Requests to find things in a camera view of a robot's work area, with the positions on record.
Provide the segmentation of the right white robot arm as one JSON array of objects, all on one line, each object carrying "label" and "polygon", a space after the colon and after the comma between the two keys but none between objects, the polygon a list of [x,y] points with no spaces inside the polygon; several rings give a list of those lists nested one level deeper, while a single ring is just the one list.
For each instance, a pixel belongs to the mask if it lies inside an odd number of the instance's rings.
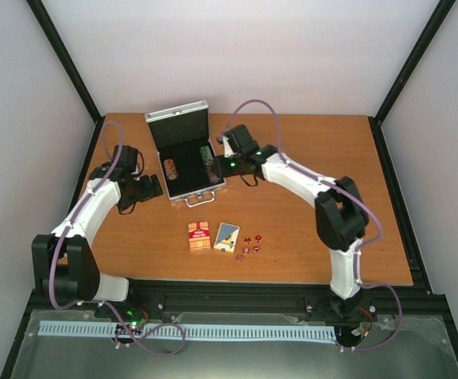
[{"label": "right white robot arm", "polygon": [[339,319],[354,313],[362,286],[361,245],[369,221],[354,181],[318,174],[271,145],[249,155],[241,152],[220,155],[215,162],[225,178],[252,175],[282,186],[313,207],[317,236],[330,252],[332,294],[326,306]]}]

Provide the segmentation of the orange poker chip stack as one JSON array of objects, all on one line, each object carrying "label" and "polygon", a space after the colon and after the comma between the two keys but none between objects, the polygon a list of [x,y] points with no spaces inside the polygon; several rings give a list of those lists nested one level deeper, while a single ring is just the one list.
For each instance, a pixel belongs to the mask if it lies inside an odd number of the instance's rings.
[{"label": "orange poker chip stack", "polygon": [[166,159],[163,161],[163,169],[165,177],[168,181],[174,181],[178,178],[178,171],[173,159]]}]

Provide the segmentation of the green poker chip stack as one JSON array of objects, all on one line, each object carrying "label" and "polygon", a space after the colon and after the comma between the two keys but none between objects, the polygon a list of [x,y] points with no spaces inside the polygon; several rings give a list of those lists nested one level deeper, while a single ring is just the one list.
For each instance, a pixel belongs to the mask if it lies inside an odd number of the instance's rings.
[{"label": "green poker chip stack", "polygon": [[214,163],[214,157],[209,146],[200,147],[200,154],[206,167],[211,167]]}]

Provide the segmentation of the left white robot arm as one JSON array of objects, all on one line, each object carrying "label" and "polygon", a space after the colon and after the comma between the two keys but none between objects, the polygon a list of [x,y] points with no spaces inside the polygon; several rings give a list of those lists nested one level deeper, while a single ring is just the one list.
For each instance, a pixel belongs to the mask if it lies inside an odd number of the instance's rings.
[{"label": "left white robot arm", "polygon": [[82,302],[113,302],[122,317],[133,317],[141,299],[130,291],[125,277],[102,273],[92,253],[92,244],[111,209],[120,212],[163,194],[154,174],[122,181],[94,178],[68,216],[48,235],[32,241],[36,290],[53,307],[63,310]]}]

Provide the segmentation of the red playing card box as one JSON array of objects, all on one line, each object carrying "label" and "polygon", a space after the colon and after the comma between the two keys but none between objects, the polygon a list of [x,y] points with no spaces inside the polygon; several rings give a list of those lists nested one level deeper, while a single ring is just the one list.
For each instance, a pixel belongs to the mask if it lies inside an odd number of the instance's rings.
[{"label": "red playing card box", "polygon": [[206,250],[211,248],[210,231],[207,220],[189,223],[188,235],[190,251]]}]

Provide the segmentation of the aluminium poker case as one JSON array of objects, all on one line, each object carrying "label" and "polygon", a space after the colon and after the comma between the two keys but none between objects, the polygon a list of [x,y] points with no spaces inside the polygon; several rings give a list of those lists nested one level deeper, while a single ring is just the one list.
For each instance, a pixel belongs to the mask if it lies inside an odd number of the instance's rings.
[{"label": "aluminium poker case", "polygon": [[[156,146],[167,196],[173,203],[183,202],[189,208],[209,204],[216,199],[216,191],[226,186],[211,184],[200,147],[209,146],[215,163],[216,152],[210,139],[208,101],[203,99],[176,107],[145,114],[153,142]],[[178,178],[168,181],[163,161],[173,159]]]}]

